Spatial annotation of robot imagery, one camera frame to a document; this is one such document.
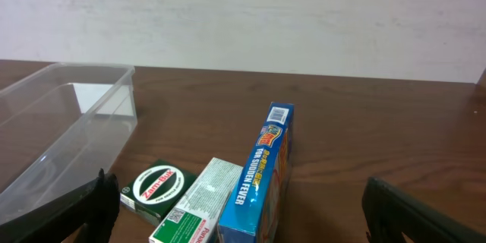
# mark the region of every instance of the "plastic bin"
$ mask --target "plastic bin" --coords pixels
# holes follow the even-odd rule
[[[109,170],[137,125],[133,73],[54,64],[0,90],[0,224]]]

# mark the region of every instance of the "brown table surface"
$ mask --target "brown table surface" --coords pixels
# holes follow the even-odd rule
[[[47,65],[0,61],[0,89]],[[486,233],[486,92],[474,84],[136,68],[138,126],[112,167],[120,185],[155,159],[199,173],[243,165],[270,102],[294,103],[292,178],[276,242],[366,242],[370,175]],[[121,209],[113,242],[154,227]]]

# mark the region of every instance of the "product label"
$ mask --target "product label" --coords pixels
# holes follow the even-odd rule
[[[135,202],[131,198],[125,196],[124,194],[120,194],[120,201],[127,205],[130,209],[135,210]]]
[[[268,125],[257,141],[257,145],[272,147],[273,142],[281,135],[282,129],[276,125]]]
[[[264,148],[259,148],[255,151],[250,167],[245,173],[244,183],[241,184],[241,187],[238,190],[235,204],[243,205],[245,203],[250,186],[258,188],[265,166],[267,165],[268,155],[270,155],[270,152]]]
[[[148,179],[151,174],[158,171],[161,171],[158,178]],[[135,180],[134,196],[143,204],[158,204],[177,196],[183,187],[184,175],[179,169],[174,166],[155,166],[141,173]]]
[[[268,114],[267,122],[278,122],[281,125],[284,125],[288,114],[288,108],[272,106],[270,113]]]
[[[275,165],[275,169],[272,173],[272,180],[269,186],[269,191],[267,192],[264,209],[262,210],[260,228],[258,229],[258,238],[262,243],[273,241],[273,235],[275,234],[279,220],[280,173],[277,166],[278,164]]]
[[[198,234],[201,234],[201,238],[207,234],[205,222],[205,219],[174,209],[164,221],[163,229],[157,229],[153,237],[161,242],[194,242]]]

